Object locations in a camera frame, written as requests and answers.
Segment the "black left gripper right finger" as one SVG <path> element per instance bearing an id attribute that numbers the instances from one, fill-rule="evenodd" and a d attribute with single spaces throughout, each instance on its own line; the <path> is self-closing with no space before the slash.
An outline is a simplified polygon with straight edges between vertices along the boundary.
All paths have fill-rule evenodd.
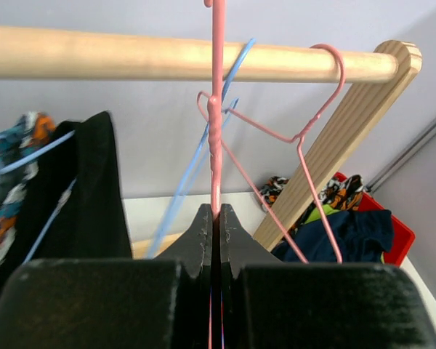
<path id="1" fill-rule="evenodd" d="M 284 263 L 220 212 L 226 348 L 436 348 L 415 284 L 393 265 Z"/>

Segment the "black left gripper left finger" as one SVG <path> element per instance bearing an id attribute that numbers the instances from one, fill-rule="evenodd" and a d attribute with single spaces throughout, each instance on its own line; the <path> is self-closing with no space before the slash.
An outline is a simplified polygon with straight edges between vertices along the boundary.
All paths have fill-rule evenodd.
<path id="1" fill-rule="evenodd" d="M 150 260 L 34 260 L 0 296 L 0 348 L 207 348 L 212 214 Z"/>

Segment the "navy blue shorts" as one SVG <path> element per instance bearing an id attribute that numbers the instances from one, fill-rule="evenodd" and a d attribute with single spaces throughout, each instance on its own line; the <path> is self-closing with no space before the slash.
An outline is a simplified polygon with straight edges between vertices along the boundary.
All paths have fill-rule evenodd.
<path id="1" fill-rule="evenodd" d="M 380 262 L 395 236 L 389 210 L 340 211 L 328 222 L 344 262 Z M 310 262 L 336 262 L 337 258 L 320 220 L 301 225 L 290 236 Z"/>

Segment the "black shorts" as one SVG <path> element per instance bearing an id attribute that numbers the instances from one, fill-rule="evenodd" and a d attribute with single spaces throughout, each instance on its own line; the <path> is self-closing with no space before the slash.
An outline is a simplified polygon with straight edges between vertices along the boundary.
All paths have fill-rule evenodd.
<path id="1" fill-rule="evenodd" d="M 50 139 L 68 132 L 74 135 L 64 145 L 62 161 L 56 168 L 68 165 L 76 182 L 32 260 L 132 257 L 111 114 L 103 111 L 85 121 L 64 121 Z M 21 265 L 0 265 L 0 294 Z"/>

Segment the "orange camouflage shorts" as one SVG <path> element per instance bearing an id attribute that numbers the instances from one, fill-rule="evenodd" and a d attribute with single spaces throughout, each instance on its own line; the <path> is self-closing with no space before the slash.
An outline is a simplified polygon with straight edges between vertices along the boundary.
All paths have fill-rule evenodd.
<path id="1" fill-rule="evenodd" d="M 261 196 L 266 204 L 261 204 L 261 208 L 266 212 L 267 207 L 271 207 L 282 190 L 288 184 L 289 179 L 281 176 L 272 176 L 256 194 Z M 321 204 L 328 204 L 333 209 L 337 210 L 353 210 L 359 209 L 363 199 L 364 183 L 363 178 L 359 174 L 354 174 L 347 179 L 342 179 L 340 174 L 335 174 L 328 183 L 319 192 L 318 198 Z"/>

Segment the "blue hanger holding green shorts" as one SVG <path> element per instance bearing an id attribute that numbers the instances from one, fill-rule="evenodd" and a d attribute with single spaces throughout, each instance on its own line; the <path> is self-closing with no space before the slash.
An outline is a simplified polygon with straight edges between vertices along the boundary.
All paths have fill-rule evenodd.
<path id="1" fill-rule="evenodd" d="M 232 84 L 240 66 L 245 60 L 247 54 L 251 50 L 251 48 L 255 45 L 256 39 L 251 38 L 244 46 L 244 48 L 240 51 L 238 57 L 230 69 L 230 72 L 225 78 L 223 88 L 222 88 L 222 101 L 224 101 L 225 96 Z M 209 135 L 209 124 L 206 124 L 206 127 L 203 130 L 203 134 L 200 138 L 200 141 L 197 145 L 195 152 L 193 153 L 193 157 L 190 160 L 186 170 L 183 172 L 183 175 L 179 181 L 179 184 L 174 192 L 173 197 L 170 199 L 169 204 L 163 214 L 161 222 L 158 224 L 158 227 L 153 234 L 152 242 L 150 243 L 149 249 L 147 250 L 145 256 L 147 258 L 154 258 L 157 252 L 160 252 L 161 243 L 165 241 L 166 234 L 169 232 L 172 223 L 176 219 L 177 214 L 185 200 L 185 197 L 189 194 L 190 189 L 193 187 L 193 184 L 200 174 L 203 165 L 205 164 L 205 160 L 209 155 L 209 146 L 208 146 L 208 135 Z"/>

